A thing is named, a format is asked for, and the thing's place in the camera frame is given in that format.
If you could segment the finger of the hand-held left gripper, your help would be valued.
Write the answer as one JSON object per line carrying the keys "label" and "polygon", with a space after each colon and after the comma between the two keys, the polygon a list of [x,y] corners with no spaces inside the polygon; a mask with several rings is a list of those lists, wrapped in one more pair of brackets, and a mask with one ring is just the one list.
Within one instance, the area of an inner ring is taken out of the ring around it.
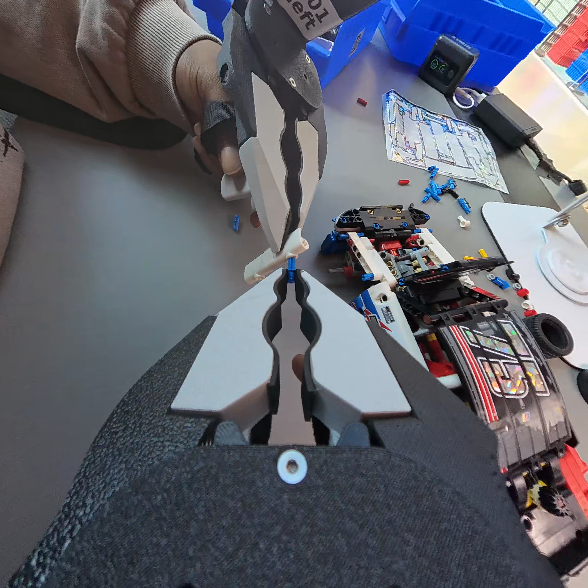
{"label": "finger of the hand-held left gripper", "polygon": [[289,205],[285,235],[305,224],[319,182],[319,134],[309,121],[287,119],[283,134]]}
{"label": "finger of the hand-held left gripper", "polygon": [[262,78],[252,73],[251,82],[256,135],[240,147],[240,158],[270,250],[278,254],[294,220],[295,194],[288,181],[295,118],[293,112],[283,109]]}

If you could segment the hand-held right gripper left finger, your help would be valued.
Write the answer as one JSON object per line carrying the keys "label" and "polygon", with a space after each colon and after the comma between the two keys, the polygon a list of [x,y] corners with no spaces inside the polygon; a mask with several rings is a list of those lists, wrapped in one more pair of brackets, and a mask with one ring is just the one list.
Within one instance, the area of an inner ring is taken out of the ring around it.
{"label": "hand-held right gripper left finger", "polygon": [[279,269],[220,311],[171,403],[172,412],[253,428],[277,414],[288,272]]}

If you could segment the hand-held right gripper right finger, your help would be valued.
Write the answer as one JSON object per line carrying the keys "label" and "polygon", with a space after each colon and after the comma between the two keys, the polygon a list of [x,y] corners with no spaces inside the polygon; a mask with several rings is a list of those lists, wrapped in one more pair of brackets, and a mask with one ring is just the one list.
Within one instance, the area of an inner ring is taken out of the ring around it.
{"label": "hand-held right gripper right finger", "polygon": [[368,322],[304,270],[295,271],[304,353],[301,401],[306,421],[342,433],[347,425],[411,412]]}

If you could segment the white brick connector piece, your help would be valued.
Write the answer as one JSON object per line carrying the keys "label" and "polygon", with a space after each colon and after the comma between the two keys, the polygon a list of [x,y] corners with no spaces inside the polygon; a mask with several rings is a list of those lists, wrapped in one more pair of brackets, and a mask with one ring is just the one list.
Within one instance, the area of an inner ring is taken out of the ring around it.
{"label": "white brick connector piece", "polygon": [[297,228],[286,239],[285,244],[278,253],[267,249],[256,259],[248,263],[244,271],[244,279],[252,285],[264,279],[276,269],[287,264],[290,259],[298,259],[300,254],[309,249],[307,240],[302,236],[302,229]]}

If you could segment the grey desk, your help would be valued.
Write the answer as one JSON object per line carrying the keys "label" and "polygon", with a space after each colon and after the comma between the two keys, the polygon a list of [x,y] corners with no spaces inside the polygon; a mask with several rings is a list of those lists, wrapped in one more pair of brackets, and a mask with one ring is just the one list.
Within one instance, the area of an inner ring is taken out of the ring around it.
{"label": "grey desk", "polygon": [[[390,89],[453,114],[379,34],[325,88],[328,155],[297,267],[346,302],[361,289],[329,275],[334,256],[319,253],[332,218],[390,196],[417,204],[427,180],[387,160],[381,96]],[[267,247],[249,225],[249,201],[222,199],[189,138],[144,151],[22,118],[12,135],[26,166],[1,268],[1,587],[45,534],[123,396],[246,292],[243,269]]]}

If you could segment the person's left hand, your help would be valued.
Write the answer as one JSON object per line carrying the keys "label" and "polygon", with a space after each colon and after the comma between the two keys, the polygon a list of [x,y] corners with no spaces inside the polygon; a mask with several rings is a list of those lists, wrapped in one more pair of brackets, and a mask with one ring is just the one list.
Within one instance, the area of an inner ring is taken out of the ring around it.
{"label": "person's left hand", "polygon": [[181,54],[176,70],[175,82],[178,96],[187,117],[194,125],[192,142],[202,165],[217,178],[224,175],[235,179],[242,187],[245,174],[239,157],[236,131],[222,129],[217,136],[217,154],[211,155],[201,144],[201,118],[203,108],[211,102],[228,102],[217,74],[217,57],[221,46],[212,40],[199,40]]}

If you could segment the blue bin with square tag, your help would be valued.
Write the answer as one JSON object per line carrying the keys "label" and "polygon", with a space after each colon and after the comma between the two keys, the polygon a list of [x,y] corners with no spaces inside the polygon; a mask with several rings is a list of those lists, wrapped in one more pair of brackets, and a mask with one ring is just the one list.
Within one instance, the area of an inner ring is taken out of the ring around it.
{"label": "blue bin with square tag", "polygon": [[[190,1],[200,14],[199,23],[219,39],[224,38],[223,20],[231,1]],[[321,87],[328,85],[371,42],[387,1],[378,1],[306,45],[318,71]]]}

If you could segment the pile of blue brick connectors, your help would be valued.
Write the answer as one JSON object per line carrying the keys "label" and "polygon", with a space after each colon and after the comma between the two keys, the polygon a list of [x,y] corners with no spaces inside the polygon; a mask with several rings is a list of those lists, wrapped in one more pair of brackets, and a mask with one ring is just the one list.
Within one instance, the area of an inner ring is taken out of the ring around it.
{"label": "pile of blue brick connectors", "polygon": [[471,214],[472,210],[469,202],[457,193],[457,184],[452,177],[449,177],[444,184],[440,185],[435,181],[437,174],[440,172],[439,167],[432,165],[427,167],[426,170],[429,173],[429,184],[428,187],[424,189],[426,195],[422,199],[422,203],[426,203],[430,199],[435,202],[440,202],[443,195],[449,194],[456,200],[467,215]]}

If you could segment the shiny sticker sheet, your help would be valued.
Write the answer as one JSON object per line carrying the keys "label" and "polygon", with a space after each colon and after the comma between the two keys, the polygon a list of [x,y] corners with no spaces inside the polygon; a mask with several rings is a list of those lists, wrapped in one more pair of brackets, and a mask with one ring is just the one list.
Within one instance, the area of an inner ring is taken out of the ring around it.
{"label": "shiny sticker sheet", "polygon": [[415,105],[395,90],[382,95],[382,114],[389,160],[423,171],[436,167],[446,177],[509,193],[481,128]]}

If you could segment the toy brick race car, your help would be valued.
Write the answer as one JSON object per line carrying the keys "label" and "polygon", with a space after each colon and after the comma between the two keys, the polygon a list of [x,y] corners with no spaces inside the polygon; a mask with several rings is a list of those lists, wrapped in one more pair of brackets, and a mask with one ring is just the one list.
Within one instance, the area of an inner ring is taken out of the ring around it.
{"label": "toy brick race car", "polygon": [[330,273],[361,277],[351,302],[395,339],[497,437],[497,461],[527,534],[568,579],[587,568],[587,464],[548,359],[508,301],[478,287],[502,256],[455,260],[413,204],[362,206],[334,217],[322,254]]}

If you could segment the black power station with display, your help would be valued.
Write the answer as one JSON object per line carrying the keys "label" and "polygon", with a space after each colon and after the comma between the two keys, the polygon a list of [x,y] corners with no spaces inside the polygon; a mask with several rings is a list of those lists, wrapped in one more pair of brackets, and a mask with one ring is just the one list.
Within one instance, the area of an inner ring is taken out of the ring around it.
{"label": "black power station with display", "polygon": [[452,97],[479,58],[479,50],[451,34],[440,35],[420,66],[419,77]]}

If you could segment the large blue storage bin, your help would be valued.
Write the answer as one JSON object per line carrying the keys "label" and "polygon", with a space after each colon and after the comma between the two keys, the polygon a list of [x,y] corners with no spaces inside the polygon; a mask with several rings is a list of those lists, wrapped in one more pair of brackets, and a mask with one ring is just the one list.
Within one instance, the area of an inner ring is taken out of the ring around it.
{"label": "large blue storage bin", "polygon": [[379,23],[400,62],[420,66],[442,34],[476,48],[466,80],[483,87],[500,84],[555,28],[529,1],[391,1]]}

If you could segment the black power adapter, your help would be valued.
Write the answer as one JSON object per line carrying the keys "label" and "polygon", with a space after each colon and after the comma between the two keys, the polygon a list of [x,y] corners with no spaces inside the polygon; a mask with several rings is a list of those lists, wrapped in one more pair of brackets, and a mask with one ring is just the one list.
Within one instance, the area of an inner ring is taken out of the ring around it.
{"label": "black power adapter", "polygon": [[538,122],[503,93],[486,95],[474,107],[473,114],[511,148],[521,147],[543,130]]}

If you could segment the black rubber tyre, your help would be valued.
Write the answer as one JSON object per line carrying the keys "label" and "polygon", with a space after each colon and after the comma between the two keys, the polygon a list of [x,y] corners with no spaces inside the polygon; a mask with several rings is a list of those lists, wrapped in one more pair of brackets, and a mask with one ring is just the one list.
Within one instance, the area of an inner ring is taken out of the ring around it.
{"label": "black rubber tyre", "polygon": [[563,358],[574,350],[575,343],[568,328],[549,313],[526,316],[524,323],[547,359]]}

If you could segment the person's beige printed sweatshirt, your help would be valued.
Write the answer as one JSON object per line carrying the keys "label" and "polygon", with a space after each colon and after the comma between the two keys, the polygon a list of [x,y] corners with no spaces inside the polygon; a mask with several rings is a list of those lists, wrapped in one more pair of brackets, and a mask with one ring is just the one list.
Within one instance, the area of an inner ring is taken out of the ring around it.
{"label": "person's beige printed sweatshirt", "polygon": [[12,234],[21,194],[25,153],[11,133],[17,115],[1,109],[1,263]]}

